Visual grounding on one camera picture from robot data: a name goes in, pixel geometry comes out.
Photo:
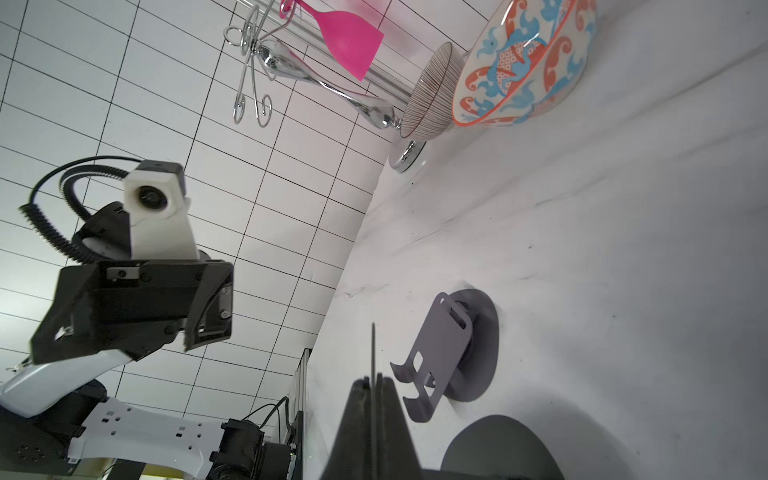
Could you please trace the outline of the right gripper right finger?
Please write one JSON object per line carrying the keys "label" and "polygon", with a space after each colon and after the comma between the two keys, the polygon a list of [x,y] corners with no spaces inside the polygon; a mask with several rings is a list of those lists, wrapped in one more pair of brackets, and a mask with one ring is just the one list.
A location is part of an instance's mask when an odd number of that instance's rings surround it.
{"label": "right gripper right finger", "polygon": [[422,479],[422,468],[391,378],[375,381],[375,474],[377,479]]}

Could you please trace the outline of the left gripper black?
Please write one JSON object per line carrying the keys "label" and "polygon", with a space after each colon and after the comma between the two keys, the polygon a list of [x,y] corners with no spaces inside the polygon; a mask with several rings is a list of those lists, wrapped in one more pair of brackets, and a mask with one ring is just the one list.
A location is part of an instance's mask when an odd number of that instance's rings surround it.
{"label": "left gripper black", "polygon": [[100,261],[60,271],[30,340],[47,364],[119,350],[141,360],[178,334],[187,351],[230,338],[234,267],[221,260]]}

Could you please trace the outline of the black phone stand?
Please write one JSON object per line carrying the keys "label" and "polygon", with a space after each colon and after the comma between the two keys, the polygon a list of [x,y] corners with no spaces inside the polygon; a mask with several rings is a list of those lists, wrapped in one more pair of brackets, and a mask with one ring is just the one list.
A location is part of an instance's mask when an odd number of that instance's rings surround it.
{"label": "black phone stand", "polygon": [[[375,474],[375,381],[372,391],[372,462]],[[406,422],[411,420],[403,399],[417,396],[415,387],[392,377]],[[517,420],[484,417],[462,430],[449,445],[438,470],[422,468],[422,479],[560,479],[563,474],[539,437]]]}

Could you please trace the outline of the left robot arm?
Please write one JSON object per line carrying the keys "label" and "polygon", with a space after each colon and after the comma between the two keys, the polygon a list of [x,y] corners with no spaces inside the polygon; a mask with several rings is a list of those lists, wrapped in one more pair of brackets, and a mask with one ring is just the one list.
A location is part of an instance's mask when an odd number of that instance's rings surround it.
{"label": "left robot arm", "polygon": [[110,396],[101,376],[181,340],[186,350],[233,332],[231,263],[195,240],[183,167],[117,156],[69,162],[50,176],[82,228],[63,236],[35,198],[21,214],[71,260],[32,335],[30,353],[1,389],[1,466],[70,475],[113,458],[136,478],[146,464],[187,479],[287,479],[295,449],[269,442],[249,415],[180,419]]}

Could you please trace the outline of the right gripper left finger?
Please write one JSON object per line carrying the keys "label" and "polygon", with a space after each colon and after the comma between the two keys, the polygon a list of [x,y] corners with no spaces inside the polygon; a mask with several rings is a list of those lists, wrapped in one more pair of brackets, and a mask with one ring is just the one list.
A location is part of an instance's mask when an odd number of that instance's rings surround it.
{"label": "right gripper left finger", "polygon": [[364,480],[373,478],[372,391],[368,377],[351,386],[335,442],[322,480]]}

